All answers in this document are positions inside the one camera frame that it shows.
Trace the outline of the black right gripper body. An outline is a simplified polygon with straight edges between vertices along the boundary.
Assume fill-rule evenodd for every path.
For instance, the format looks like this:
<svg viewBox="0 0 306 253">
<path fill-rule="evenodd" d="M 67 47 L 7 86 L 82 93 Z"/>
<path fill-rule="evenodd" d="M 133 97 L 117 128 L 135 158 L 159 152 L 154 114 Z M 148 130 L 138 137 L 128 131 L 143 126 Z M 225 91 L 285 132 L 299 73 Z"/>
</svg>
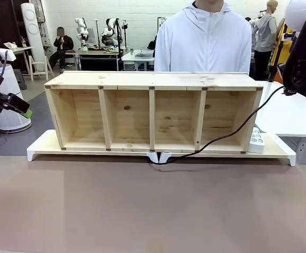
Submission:
<svg viewBox="0 0 306 253">
<path fill-rule="evenodd" d="M 306 60 L 287 60 L 283 69 L 285 91 L 306 91 Z"/>
</svg>

